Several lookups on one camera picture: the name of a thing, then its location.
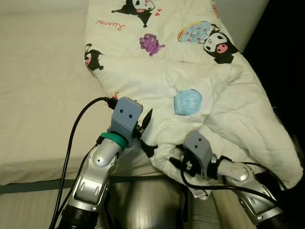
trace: purple cartoon character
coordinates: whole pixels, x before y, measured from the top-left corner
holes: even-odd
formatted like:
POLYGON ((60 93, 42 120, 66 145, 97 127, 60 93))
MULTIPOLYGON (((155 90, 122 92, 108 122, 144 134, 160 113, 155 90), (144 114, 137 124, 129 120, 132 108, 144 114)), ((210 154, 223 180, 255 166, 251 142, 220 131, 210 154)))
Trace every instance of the purple cartoon character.
POLYGON ((150 56, 156 54, 161 48, 165 47, 165 45, 159 45, 156 35, 145 34, 144 37, 140 38, 141 49, 145 49, 149 52, 150 56))

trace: black wire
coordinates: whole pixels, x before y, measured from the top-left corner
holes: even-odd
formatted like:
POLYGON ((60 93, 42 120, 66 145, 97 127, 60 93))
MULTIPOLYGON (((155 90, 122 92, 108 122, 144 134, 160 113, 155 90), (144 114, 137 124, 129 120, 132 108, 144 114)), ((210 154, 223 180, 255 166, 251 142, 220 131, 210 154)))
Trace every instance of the black wire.
POLYGON ((88 110, 89 107, 91 107, 93 104, 95 104, 98 101, 109 101, 108 97, 99 97, 96 98, 94 100, 92 100, 90 103, 88 103, 80 112, 80 114, 77 116, 74 125, 72 127, 71 133, 70 133, 70 138, 69 138, 69 143, 68 143, 68 148, 67 148, 67 153, 66 153, 66 158, 63 164, 63 169, 62 169, 62 174, 61 174, 61 183, 60 183, 60 187, 58 190, 58 195, 57 195, 57 199, 56 199, 56 204, 55 204, 55 208, 54 208, 54 213, 53 213, 53 217, 51 220, 51 224, 49 226, 49 229, 53 229, 55 227, 55 216, 57 215, 58 211, 59 211, 59 207, 61 204, 61 196, 62 196, 62 190, 63 190, 63 184, 64 184, 64 180, 65 180, 65 176, 66 176, 66 172, 67 172, 67 167, 68 167, 68 161, 69 161, 69 157, 70 157, 70 152, 71 152, 71 148, 72 148, 72 141, 73 141, 73 137, 74 137, 74 133, 77 127, 78 122, 80 121, 81 117, 83 116, 83 114, 88 110))
MULTIPOLYGON (((183 165, 186 163, 185 157, 184 157, 182 163, 183 163, 183 165)), ((222 189, 222 190, 237 190, 237 191, 242 191, 242 192, 248 192, 248 193, 260 196, 262 198, 265 198, 265 199, 269 200, 270 202, 272 202, 273 204, 279 206, 279 203, 275 199, 273 199, 261 192, 258 192, 258 191, 255 191, 255 190, 252 190, 252 189, 249 189, 246 187, 238 187, 238 186, 230 186, 230 185, 214 185, 214 186, 213 185, 207 185, 207 186, 192 185, 186 180, 183 169, 180 169, 180 175, 181 175, 183 182, 188 187, 191 187, 191 188, 195 188, 195 189, 199 189, 199 190, 221 190, 222 189)))
POLYGON ((76 175, 76 177, 75 177, 74 183, 73 183, 72 187, 70 188, 69 193, 67 194, 65 200, 62 202, 61 207, 59 208, 58 212, 56 213, 56 216, 55 216, 55 223, 57 222, 58 217, 59 217, 59 215, 61 214, 61 211, 63 210, 63 207, 64 207, 65 204, 67 203, 67 201, 68 201, 68 199, 69 199, 69 197, 70 197, 70 195, 71 195, 71 193, 72 193, 72 191, 73 191, 73 188, 74 188, 74 186, 76 185, 76 181, 77 181, 78 177, 79 177, 80 174, 81 174, 82 167, 83 167, 83 165, 84 165, 84 163, 85 163, 85 161, 86 161, 86 159, 87 159, 89 153, 91 152, 91 150, 94 149, 94 147, 96 147, 96 145, 93 146, 93 147, 89 150, 89 152, 86 154, 86 156, 85 156, 85 157, 83 158, 83 160, 81 161, 81 166, 80 166, 80 168, 79 168, 79 170, 78 170, 78 172, 77 172, 77 175, 76 175))
POLYGON ((280 185, 283 187, 284 190, 288 190, 288 188, 283 183, 283 181, 271 169, 267 168, 266 166, 263 166, 259 163, 254 163, 254 162, 241 162, 241 163, 244 163, 244 164, 247 164, 247 165, 258 166, 258 167, 261 167, 261 168, 265 169, 266 171, 268 171, 272 176, 274 176, 277 179, 277 181, 280 183, 280 185))

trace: white blanket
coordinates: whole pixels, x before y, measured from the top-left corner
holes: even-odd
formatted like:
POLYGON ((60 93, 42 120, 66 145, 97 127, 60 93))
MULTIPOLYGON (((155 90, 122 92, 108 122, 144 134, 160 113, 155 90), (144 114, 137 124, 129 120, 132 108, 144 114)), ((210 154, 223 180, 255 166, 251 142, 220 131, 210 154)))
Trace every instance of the white blanket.
POLYGON ((142 139, 155 146, 151 163, 171 178, 182 182, 168 159, 182 158, 176 145, 194 129, 218 156, 257 161, 288 187, 301 178, 289 135, 212 1, 91 0, 84 61, 109 96, 144 106, 140 122, 153 108, 142 139))

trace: green ring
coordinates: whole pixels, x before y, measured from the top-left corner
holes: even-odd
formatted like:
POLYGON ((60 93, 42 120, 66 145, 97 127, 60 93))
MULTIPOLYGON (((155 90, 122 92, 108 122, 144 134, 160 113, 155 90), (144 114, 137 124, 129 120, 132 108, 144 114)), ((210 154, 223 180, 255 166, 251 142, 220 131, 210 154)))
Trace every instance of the green ring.
POLYGON ((100 136, 114 141, 116 144, 118 144, 122 148, 122 151, 128 145, 127 141, 124 138, 122 138, 121 136, 114 134, 114 133, 101 133, 100 136))

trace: cartoon print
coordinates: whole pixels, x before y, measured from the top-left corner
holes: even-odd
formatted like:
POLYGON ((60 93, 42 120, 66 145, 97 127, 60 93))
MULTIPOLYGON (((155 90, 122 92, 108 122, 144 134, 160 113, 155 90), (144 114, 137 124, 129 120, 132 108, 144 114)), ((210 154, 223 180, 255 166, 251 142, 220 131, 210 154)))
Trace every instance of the cartoon print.
POLYGON ((160 16, 160 13, 158 13, 158 12, 156 12, 156 14, 155 14, 156 17, 160 16))
POLYGON ((115 98, 115 99, 119 99, 119 93, 120 93, 120 92, 116 92, 116 93, 114 93, 113 98, 115 98))
POLYGON ((202 96, 198 91, 189 89, 180 91, 173 100, 176 115, 193 115, 200 110, 202 96))
POLYGON ((238 52, 229 38, 219 31, 210 34, 203 44, 203 49, 214 57, 217 63, 231 63, 234 58, 232 54, 238 52))
POLYGON ((165 45, 160 45, 157 36, 152 34, 145 34, 144 37, 140 38, 140 46, 141 49, 145 49, 149 52, 149 55, 152 57, 156 54, 161 48, 165 47, 165 45))
POLYGON ((103 70, 104 67, 101 66, 99 63, 99 56, 102 55, 101 52, 94 49, 91 49, 89 51, 90 47, 92 47, 92 44, 87 44, 85 47, 85 58, 84 58, 85 65, 91 71, 96 69, 103 70))
POLYGON ((199 21, 187 25, 178 34, 178 41, 188 43, 204 43, 212 31, 218 31, 218 27, 207 21, 199 21))
POLYGON ((126 25, 121 25, 120 23, 117 22, 106 22, 103 20, 97 20, 95 24, 100 24, 100 25, 107 25, 107 26, 112 26, 114 27, 117 31, 122 31, 123 27, 126 27, 126 25))
POLYGON ((218 12, 218 9, 217 9, 217 6, 216 6, 216 5, 213 5, 213 10, 214 10, 214 12, 215 12, 215 14, 216 14, 216 17, 217 17, 217 18, 220 18, 220 13, 218 12))
POLYGON ((151 0, 126 0, 125 5, 119 10, 112 10, 112 13, 124 13, 137 15, 143 22, 143 27, 147 27, 147 22, 151 16, 151 11, 155 8, 151 0))

